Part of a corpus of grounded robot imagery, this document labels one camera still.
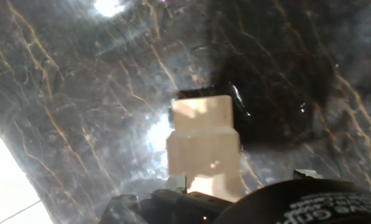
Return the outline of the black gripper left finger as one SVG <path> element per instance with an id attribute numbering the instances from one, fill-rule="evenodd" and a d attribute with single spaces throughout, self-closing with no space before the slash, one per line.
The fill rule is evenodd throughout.
<path id="1" fill-rule="evenodd" d="M 139 200 L 136 195 L 115 196 L 108 202 L 99 224 L 147 224 L 142 217 L 150 200 Z"/>

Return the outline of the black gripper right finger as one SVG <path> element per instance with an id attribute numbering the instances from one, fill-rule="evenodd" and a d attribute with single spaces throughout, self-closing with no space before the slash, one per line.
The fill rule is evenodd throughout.
<path id="1" fill-rule="evenodd" d="M 212 224 L 232 202 L 201 192 L 187 192 L 184 174 L 170 176 L 151 194 L 152 224 Z"/>

